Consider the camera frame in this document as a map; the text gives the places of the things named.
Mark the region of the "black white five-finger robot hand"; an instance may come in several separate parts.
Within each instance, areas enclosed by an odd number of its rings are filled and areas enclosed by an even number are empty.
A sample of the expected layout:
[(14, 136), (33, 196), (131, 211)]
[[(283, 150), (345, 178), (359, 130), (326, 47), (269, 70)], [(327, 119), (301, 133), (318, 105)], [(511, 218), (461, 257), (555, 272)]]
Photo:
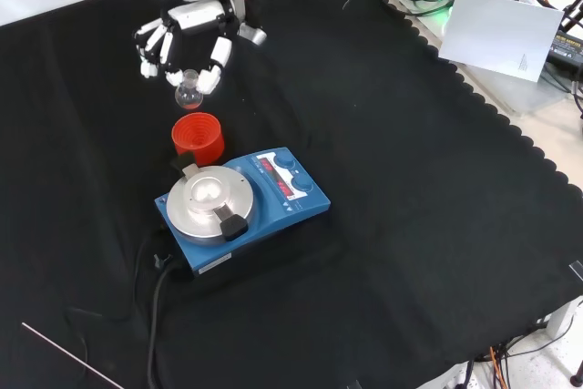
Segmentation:
[(236, 36), (259, 46), (267, 34), (247, 8), (248, 0), (192, 0), (170, 8), (160, 17), (133, 33), (144, 78), (163, 75), (173, 87), (187, 82), (187, 73), (179, 66), (180, 40), (216, 29), (218, 37), (210, 53), (209, 66), (198, 73), (196, 90), (203, 96), (214, 92), (222, 71), (228, 65)]

